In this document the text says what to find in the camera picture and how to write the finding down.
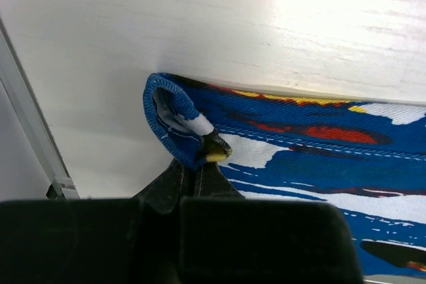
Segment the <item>blue white patterned trousers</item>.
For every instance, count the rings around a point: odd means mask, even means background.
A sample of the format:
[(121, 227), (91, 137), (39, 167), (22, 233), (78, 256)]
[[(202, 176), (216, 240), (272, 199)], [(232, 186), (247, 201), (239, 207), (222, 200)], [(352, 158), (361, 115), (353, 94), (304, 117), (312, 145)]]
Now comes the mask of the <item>blue white patterned trousers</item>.
[(327, 202), (366, 275), (425, 275), (425, 108), (276, 96), (154, 73), (142, 95), (182, 186)]

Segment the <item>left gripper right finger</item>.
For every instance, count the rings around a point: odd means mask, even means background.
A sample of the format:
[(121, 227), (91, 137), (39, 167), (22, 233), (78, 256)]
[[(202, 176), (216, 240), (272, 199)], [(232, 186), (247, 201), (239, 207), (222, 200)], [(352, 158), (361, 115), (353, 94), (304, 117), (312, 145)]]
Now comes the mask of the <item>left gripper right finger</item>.
[(180, 213), (183, 283), (361, 283), (349, 228), (324, 202), (247, 200), (215, 163)]

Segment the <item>aluminium rail frame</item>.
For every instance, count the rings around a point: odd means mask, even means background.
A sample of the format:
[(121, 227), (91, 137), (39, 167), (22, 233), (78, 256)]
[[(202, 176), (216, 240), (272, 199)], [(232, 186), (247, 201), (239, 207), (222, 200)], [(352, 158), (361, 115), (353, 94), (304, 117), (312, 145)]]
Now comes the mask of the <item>aluminium rail frame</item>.
[(59, 198), (78, 199), (75, 184), (66, 169), (3, 23), (1, 23), (1, 82), (35, 156), (56, 194)]

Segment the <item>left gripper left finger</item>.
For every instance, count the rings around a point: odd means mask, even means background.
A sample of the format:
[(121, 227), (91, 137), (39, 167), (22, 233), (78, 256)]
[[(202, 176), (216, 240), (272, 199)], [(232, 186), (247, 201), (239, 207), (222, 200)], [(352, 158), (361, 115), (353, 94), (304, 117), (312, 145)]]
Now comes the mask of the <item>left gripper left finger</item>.
[(177, 283), (177, 161), (131, 198), (1, 204), (2, 283)]

